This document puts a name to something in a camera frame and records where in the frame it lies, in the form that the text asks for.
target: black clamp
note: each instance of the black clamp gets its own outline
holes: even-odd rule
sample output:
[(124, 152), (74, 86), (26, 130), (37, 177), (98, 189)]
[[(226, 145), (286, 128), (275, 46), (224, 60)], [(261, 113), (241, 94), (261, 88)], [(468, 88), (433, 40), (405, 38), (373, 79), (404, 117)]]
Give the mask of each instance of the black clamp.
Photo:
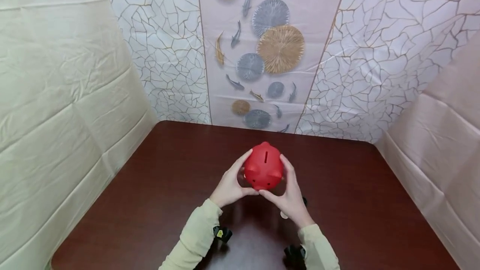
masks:
[(300, 261), (303, 261), (305, 258), (305, 248), (303, 246), (295, 247), (295, 245), (290, 245), (283, 250), (285, 252), (285, 258), (293, 264), (296, 264)]
[(215, 226), (213, 228), (213, 235), (215, 236), (215, 239), (226, 243), (228, 240), (230, 240), (233, 232), (227, 227)]

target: piggy bank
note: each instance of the piggy bank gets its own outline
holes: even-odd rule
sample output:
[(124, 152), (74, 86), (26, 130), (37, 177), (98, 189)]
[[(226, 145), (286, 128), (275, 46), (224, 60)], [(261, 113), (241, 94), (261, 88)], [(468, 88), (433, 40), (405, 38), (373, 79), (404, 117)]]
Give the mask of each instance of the piggy bank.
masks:
[(244, 167), (246, 180), (257, 191), (271, 189), (282, 179), (280, 151), (266, 141), (253, 147)]

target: hand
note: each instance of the hand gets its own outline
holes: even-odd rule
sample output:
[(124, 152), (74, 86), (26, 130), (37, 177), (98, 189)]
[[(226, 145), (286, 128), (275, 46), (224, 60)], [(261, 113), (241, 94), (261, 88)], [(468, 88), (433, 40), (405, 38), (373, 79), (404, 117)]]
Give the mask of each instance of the hand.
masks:
[(237, 181), (237, 174), (247, 158), (252, 154), (252, 149), (248, 150), (244, 155), (235, 161), (235, 163), (222, 176), (222, 179), (210, 196), (210, 200), (222, 208), (225, 205), (234, 203), (235, 201), (247, 195), (258, 195), (253, 188), (242, 188)]
[(260, 190), (260, 195), (275, 204), (299, 229), (315, 224), (307, 211), (305, 203), (303, 203), (303, 197), (293, 166), (283, 154), (280, 155), (280, 160), (287, 172), (287, 189), (285, 193), (278, 197), (267, 190)]

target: wooden table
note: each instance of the wooden table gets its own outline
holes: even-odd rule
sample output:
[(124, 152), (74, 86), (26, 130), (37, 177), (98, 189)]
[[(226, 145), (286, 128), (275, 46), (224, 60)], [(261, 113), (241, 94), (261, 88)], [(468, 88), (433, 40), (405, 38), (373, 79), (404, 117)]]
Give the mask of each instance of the wooden table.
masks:
[[(156, 270), (190, 213), (250, 147), (268, 141), (297, 171), (342, 270), (458, 269), (376, 148), (348, 141), (160, 122), (53, 257), (54, 270)], [(296, 231), (262, 197), (224, 208), (228, 251), (197, 269), (281, 270)]]

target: light green sleeve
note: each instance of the light green sleeve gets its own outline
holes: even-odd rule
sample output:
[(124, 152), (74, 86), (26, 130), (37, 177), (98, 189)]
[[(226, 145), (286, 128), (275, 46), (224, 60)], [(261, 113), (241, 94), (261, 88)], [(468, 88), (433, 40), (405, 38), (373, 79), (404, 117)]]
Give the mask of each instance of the light green sleeve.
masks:
[(307, 270), (340, 270), (338, 258), (318, 225), (300, 229), (299, 238), (306, 251)]
[(212, 245), (213, 228), (218, 226), (222, 210), (211, 200), (197, 207), (180, 234), (180, 241), (158, 270), (193, 270)]

